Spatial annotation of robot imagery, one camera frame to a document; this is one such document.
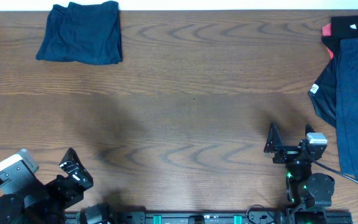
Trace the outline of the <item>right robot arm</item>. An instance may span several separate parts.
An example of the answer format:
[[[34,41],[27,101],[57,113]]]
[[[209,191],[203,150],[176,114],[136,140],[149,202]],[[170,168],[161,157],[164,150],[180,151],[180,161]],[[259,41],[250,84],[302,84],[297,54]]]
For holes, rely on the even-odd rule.
[[[305,126],[305,138],[296,146],[286,146],[277,125],[271,123],[264,153],[272,153],[274,164],[284,164],[286,194],[291,203],[275,216],[277,223],[327,223],[325,209],[332,205],[334,179],[323,173],[313,173],[312,164],[322,158],[328,140],[310,124]]]

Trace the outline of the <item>navy blue shorts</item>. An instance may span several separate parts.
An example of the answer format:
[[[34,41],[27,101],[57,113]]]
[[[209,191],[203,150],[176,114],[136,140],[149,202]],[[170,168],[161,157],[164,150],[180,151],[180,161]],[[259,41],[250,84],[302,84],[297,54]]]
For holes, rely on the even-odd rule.
[[[67,7],[53,5],[35,58],[90,65],[122,62],[119,4],[107,1],[94,5],[75,2]]]

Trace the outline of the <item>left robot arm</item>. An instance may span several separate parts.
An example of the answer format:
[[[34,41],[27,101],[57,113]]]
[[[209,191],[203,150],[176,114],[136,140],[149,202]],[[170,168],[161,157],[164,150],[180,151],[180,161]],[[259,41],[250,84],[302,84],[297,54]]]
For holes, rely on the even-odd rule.
[[[115,223],[108,204],[102,203],[66,213],[80,202],[84,192],[93,186],[93,178],[82,165],[76,151],[69,148],[59,163],[67,173],[47,184],[35,173],[38,163],[26,149],[0,162],[0,223]]]

